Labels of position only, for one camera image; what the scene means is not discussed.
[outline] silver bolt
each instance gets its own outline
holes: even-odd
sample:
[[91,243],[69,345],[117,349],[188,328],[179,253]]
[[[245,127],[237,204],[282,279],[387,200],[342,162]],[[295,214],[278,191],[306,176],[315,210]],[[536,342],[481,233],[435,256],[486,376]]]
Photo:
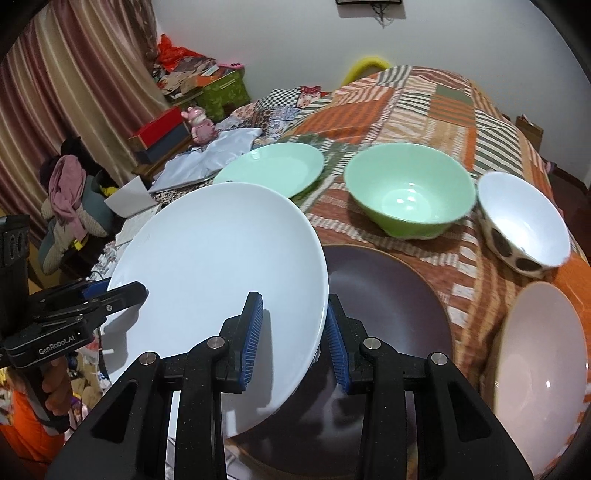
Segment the silver bolt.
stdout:
[[222,337],[211,337],[207,341],[207,346],[212,349],[221,348],[226,341]]
[[447,355],[445,353],[435,352],[431,355],[431,361],[435,365],[445,365],[447,363]]
[[153,364],[156,360],[156,354],[154,352],[144,352],[139,356],[139,363],[142,365]]
[[369,348],[370,350],[377,350],[382,346],[382,342],[380,342],[377,338],[369,337],[363,341],[365,348]]

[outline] striped curtain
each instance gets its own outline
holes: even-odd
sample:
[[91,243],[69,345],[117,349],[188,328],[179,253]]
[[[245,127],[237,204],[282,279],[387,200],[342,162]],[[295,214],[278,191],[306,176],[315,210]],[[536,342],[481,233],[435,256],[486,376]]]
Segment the striped curtain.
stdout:
[[34,240],[39,168],[69,135],[119,184],[131,178],[127,139],[167,108],[150,75],[155,30],[151,0],[52,0],[0,64],[0,206],[29,214]]

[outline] pink scarf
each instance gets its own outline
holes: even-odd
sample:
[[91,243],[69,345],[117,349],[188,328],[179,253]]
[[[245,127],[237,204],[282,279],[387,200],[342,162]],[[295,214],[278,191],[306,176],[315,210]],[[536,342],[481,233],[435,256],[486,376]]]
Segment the pink scarf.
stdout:
[[74,155],[64,155],[57,161],[49,180],[49,201],[60,225],[68,225],[78,241],[84,240],[86,230],[76,209],[82,202],[86,172]]

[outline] human hand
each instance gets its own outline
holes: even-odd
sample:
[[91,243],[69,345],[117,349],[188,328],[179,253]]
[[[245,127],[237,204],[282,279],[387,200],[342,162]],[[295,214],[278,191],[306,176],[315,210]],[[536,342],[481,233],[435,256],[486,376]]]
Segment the human hand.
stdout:
[[[20,374],[8,369],[8,379],[14,390],[25,394],[27,388]],[[68,375],[68,362],[65,356],[51,361],[49,367],[43,373],[43,391],[49,396],[45,401],[45,407],[54,415],[60,416],[68,413],[72,406],[72,383]]]

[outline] white wall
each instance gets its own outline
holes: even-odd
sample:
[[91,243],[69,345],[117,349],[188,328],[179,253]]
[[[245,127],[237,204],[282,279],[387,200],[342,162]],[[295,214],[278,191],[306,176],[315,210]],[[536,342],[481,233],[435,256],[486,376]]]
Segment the white wall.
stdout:
[[334,0],[152,0],[173,43],[246,65],[253,98],[273,88],[332,90],[378,55],[438,67],[481,85],[511,118],[544,128],[542,155],[591,182],[591,84],[530,0],[404,0],[382,28],[368,6]]

